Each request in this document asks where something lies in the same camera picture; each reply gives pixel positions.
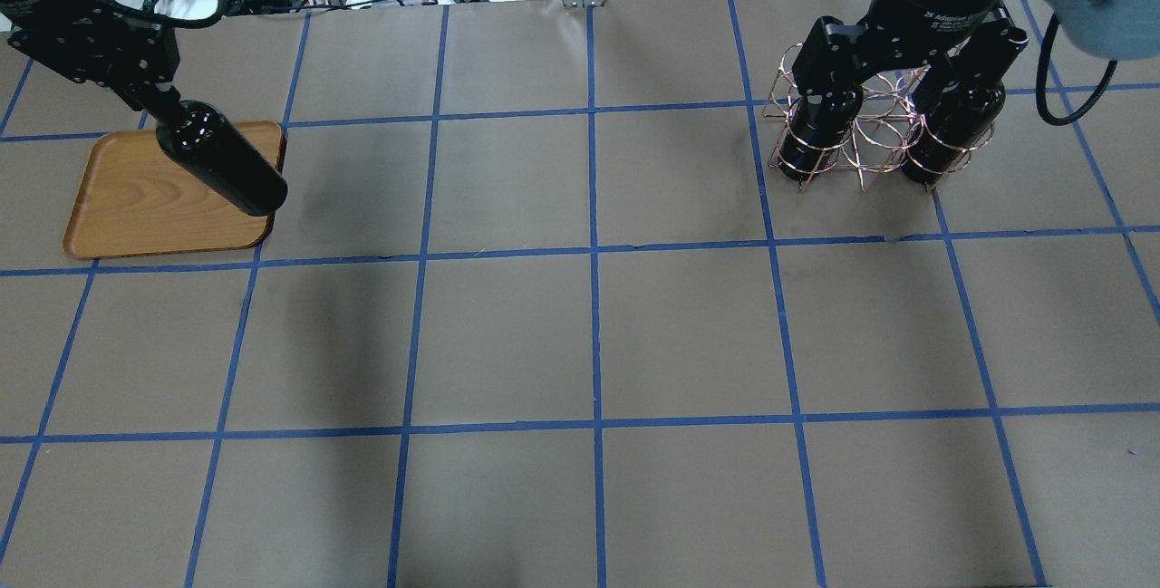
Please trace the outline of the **robot arm near basket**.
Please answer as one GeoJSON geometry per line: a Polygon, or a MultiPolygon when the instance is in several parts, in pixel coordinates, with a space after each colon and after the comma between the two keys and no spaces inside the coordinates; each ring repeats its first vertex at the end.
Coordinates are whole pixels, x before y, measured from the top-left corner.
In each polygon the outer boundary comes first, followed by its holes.
{"type": "MultiPolygon", "coordinates": [[[[793,61],[803,97],[918,68],[974,35],[999,0],[871,0],[854,24],[817,19],[793,61]]],[[[1044,0],[1073,46],[1108,61],[1157,57],[1157,0],[1044,0]]]]}

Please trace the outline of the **black gripper near tray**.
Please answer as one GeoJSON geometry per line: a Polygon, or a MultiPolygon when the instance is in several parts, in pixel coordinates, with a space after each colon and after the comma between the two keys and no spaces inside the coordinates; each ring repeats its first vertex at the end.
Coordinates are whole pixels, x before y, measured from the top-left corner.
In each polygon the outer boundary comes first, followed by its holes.
{"type": "Polygon", "coordinates": [[[130,109],[181,112],[177,34],[78,0],[8,0],[9,44],[74,84],[95,84],[130,109]]]}

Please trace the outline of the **robot arm near tray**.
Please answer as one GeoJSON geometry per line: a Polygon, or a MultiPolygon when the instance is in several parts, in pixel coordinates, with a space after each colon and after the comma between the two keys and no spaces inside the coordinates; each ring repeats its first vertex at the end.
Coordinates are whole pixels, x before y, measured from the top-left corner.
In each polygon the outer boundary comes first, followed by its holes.
{"type": "Polygon", "coordinates": [[[9,46],[74,84],[113,89],[135,111],[175,124],[174,28],[113,0],[1,0],[9,46]]]}

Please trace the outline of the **black gripper near basket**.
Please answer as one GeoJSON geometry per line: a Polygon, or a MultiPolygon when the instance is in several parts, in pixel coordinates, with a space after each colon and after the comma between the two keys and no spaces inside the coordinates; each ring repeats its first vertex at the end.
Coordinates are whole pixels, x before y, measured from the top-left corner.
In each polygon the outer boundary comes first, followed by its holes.
{"type": "Polygon", "coordinates": [[[860,109],[865,101],[860,72],[914,68],[931,58],[925,104],[951,90],[995,87],[1030,43],[998,2],[871,0],[854,24],[817,19],[793,60],[795,108],[833,102],[860,109]],[[960,43],[957,53],[947,53],[960,43]]]}

